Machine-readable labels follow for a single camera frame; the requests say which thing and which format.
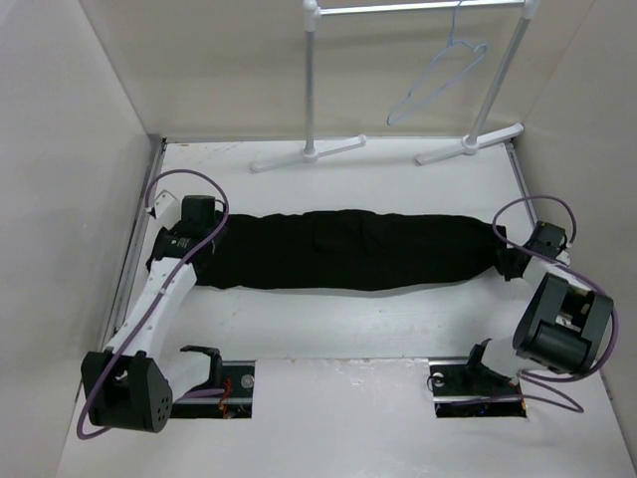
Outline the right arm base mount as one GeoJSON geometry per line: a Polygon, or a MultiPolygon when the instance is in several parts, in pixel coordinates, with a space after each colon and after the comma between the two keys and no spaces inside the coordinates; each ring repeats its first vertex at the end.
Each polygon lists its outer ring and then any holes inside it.
{"type": "Polygon", "coordinates": [[[437,418],[527,417],[518,385],[488,371],[469,371],[463,359],[430,361],[427,387],[437,418]]]}

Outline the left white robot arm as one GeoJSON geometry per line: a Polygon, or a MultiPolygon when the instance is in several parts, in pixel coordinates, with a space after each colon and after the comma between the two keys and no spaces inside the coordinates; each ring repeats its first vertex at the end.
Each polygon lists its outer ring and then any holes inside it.
{"type": "Polygon", "coordinates": [[[105,349],[87,353],[81,365],[86,403],[76,433],[82,440],[114,428],[157,433],[175,402],[227,390],[218,350],[184,346],[171,358],[162,354],[178,309],[213,258],[227,206],[212,196],[177,200],[163,191],[152,211],[161,227],[142,292],[105,349]]]}

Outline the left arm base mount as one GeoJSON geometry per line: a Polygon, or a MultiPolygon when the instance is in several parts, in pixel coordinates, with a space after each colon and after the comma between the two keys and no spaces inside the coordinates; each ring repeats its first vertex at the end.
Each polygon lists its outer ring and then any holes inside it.
{"type": "Polygon", "coordinates": [[[172,406],[172,419],[250,419],[256,384],[254,361],[225,361],[217,383],[197,386],[172,406]]]}

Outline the black trousers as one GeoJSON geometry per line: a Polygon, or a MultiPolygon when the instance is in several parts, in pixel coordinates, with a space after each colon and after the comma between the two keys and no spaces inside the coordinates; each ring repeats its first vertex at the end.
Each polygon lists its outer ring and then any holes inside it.
{"type": "Polygon", "coordinates": [[[507,275],[501,236],[473,217],[312,211],[232,214],[193,258],[203,287],[386,291],[455,284],[489,269],[507,275]]]}

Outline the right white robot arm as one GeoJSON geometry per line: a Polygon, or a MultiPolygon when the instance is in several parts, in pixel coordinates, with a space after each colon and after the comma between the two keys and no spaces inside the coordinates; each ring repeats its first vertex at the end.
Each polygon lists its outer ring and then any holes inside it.
{"type": "Polygon", "coordinates": [[[507,281],[525,281],[533,295],[510,337],[472,348],[461,371],[470,392],[485,393],[497,381],[516,382],[536,370],[580,378],[593,368],[614,302],[568,272],[567,259],[565,230],[546,222],[535,225],[522,249],[500,255],[498,272],[507,281]]]}

